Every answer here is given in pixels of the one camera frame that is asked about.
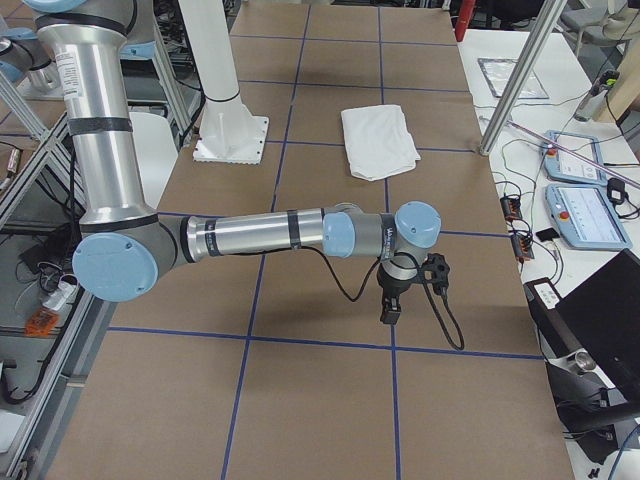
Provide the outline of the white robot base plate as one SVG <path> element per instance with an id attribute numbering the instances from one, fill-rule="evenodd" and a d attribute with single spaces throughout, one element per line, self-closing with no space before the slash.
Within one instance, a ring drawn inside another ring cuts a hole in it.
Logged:
<path id="1" fill-rule="evenodd" d="M 254 116 L 240 97 L 226 102 L 207 100 L 193 152 L 198 162 L 259 164 L 269 118 Z"/>

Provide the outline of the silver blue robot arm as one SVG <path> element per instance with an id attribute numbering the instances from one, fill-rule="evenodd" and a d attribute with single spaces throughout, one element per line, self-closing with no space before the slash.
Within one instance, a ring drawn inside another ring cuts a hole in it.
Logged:
<path id="1" fill-rule="evenodd" d="M 60 86 L 55 62 L 36 33 L 26 27 L 1 32 L 1 73 L 12 83 L 27 77 L 42 93 Z"/>
<path id="2" fill-rule="evenodd" d="M 249 214 L 233 206 L 232 179 L 197 167 L 172 176 L 158 207 L 143 190 L 121 55 L 154 24 L 149 1 L 34 1 L 38 37 L 54 53 L 68 132 L 81 170 L 85 213 L 72 256 L 79 284 L 114 303 L 149 292 L 169 271 L 206 257 L 312 250 L 373 259 L 381 320 L 395 324 L 400 297 L 423 287 L 436 315 L 449 309 L 449 268 L 433 252 L 440 217 L 412 201 L 393 213 L 351 203 Z"/>

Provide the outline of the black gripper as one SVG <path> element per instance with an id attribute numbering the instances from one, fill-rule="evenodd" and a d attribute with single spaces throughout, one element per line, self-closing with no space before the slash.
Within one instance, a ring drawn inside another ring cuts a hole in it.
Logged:
<path id="1" fill-rule="evenodd" d="M 396 325 L 402 314 L 399 297 L 413 284 L 421 284 L 424 274 L 415 267 L 383 261 L 378 267 L 376 280 L 382 289 L 380 321 L 384 325 Z"/>

